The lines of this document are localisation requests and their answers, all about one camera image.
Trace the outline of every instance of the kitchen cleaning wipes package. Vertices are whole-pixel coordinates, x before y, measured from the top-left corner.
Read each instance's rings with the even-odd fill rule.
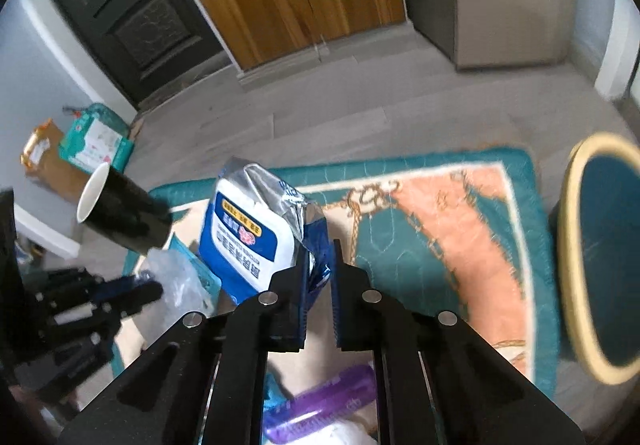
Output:
[[[200,256],[236,304],[269,289],[271,276],[308,250],[309,303],[335,265],[321,208],[254,162],[229,160],[216,182],[200,236]]]

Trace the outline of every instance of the yellow label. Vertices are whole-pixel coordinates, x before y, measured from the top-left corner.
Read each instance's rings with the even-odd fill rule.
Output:
[[[222,200],[222,208],[225,211],[227,211],[232,218],[234,218],[236,221],[240,222],[247,229],[249,229],[249,232],[256,235],[257,237],[260,237],[262,235],[262,228],[260,227],[260,225],[257,225],[256,223],[252,222],[251,219],[248,218],[248,216],[245,216],[244,214],[242,214],[237,208],[231,205],[231,203],[229,203],[227,200]]]

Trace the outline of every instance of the black cup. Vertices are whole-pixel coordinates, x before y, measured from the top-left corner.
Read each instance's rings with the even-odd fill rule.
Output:
[[[87,181],[76,216],[78,223],[142,255],[150,248],[162,248],[171,231],[168,206],[108,163],[96,168]]]

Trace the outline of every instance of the dark gray door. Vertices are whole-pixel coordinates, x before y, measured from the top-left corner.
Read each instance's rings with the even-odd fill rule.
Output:
[[[193,0],[56,0],[134,104],[222,51]]]

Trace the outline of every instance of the pink logo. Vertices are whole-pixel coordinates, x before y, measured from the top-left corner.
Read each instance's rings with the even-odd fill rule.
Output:
[[[255,236],[248,230],[244,230],[244,227],[240,227],[238,235],[240,236],[240,241],[242,241],[245,245],[255,244]]]

